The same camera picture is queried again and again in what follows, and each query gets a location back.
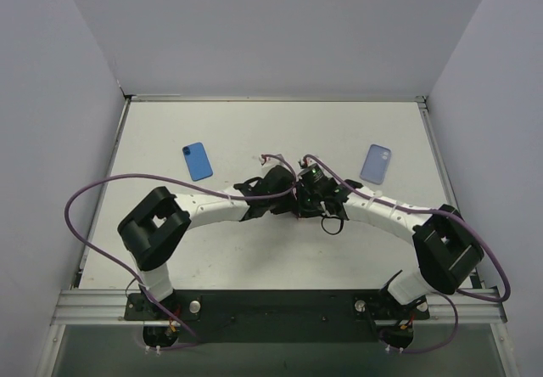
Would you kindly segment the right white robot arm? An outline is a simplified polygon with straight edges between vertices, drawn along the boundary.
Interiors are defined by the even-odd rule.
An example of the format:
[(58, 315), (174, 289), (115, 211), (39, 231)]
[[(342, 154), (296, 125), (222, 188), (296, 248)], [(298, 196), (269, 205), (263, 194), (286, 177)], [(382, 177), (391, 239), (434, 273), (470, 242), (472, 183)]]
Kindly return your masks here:
[(442, 205), (435, 213), (419, 214), (418, 207), (379, 196), (357, 182), (341, 183), (317, 164), (299, 173), (296, 201), (299, 217), (362, 222), (412, 245), (417, 266), (401, 270), (383, 287), (400, 306), (434, 291), (454, 294), (484, 258), (454, 207)]

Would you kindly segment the lavender phone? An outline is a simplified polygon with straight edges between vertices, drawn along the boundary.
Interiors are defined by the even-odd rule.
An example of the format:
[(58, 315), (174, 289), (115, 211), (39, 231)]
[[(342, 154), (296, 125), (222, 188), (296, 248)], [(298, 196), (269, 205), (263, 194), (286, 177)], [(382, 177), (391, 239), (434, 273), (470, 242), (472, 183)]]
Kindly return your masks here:
[(371, 144), (362, 165), (360, 179), (381, 185), (386, 177), (391, 156), (390, 149), (375, 143)]

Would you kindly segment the blue phone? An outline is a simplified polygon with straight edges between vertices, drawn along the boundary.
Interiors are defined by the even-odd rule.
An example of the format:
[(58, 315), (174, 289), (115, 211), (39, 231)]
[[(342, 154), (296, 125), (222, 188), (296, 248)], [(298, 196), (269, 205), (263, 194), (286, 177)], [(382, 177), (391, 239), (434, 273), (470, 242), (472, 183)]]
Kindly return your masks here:
[(189, 175), (194, 182), (206, 179), (213, 175), (210, 160), (201, 142), (191, 143), (182, 147), (182, 154), (186, 162)]

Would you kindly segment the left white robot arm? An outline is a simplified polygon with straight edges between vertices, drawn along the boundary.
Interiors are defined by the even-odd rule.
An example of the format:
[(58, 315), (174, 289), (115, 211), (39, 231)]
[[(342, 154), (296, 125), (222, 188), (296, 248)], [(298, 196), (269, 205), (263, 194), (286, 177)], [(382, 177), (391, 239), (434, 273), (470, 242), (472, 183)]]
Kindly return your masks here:
[(148, 291), (144, 309), (158, 319), (173, 311), (167, 262), (187, 231), (218, 222), (253, 220), (268, 211), (288, 211), (294, 184), (295, 175), (276, 165), (264, 177), (236, 183), (218, 194), (173, 194), (164, 186), (153, 189), (117, 228), (136, 263), (142, 289)]

